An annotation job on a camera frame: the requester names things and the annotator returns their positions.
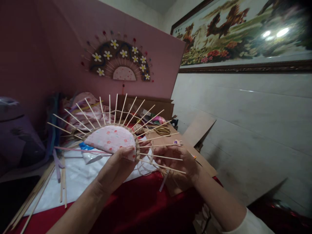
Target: sleeve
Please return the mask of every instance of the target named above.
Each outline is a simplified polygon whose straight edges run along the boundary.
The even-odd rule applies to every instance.
[[[274,234],[267,225],[247,209],[243,222],[233,231],[222,232],[223,234]]]

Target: red tablecloth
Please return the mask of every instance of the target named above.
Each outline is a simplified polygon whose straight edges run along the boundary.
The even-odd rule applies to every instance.
[[[109,198],[90,233],[178,233],[201,211],[203,200],[194,188],[170,197],[159,172],[123,183]],[[65,213],[64,206],[34,214],[25,230],[46,233]],[[10,233],[20,233],[27,217]]]

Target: left hand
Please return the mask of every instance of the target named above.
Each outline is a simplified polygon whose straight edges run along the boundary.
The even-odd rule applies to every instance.
[[[151,146],[151,144],[149,141],[144,141],[140,146]],[[149,149],[149,147],[141,148],[141,153],[148,153]],[[138,163],[124,158],[132,150],[132,146],[122,147],[108,159],[93,181],[97,192],[111,195],[128,178]]]

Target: framed painting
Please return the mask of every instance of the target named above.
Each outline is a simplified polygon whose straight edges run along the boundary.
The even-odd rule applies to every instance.
[[[204,0],[171,28],[179,72],[312,71],[310,22],[303,0]]]

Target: ceiling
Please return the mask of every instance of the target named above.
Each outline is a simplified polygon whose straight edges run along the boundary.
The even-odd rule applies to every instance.
[[[140,0],[153,10],[164,14],[176,2],[176,0]]]

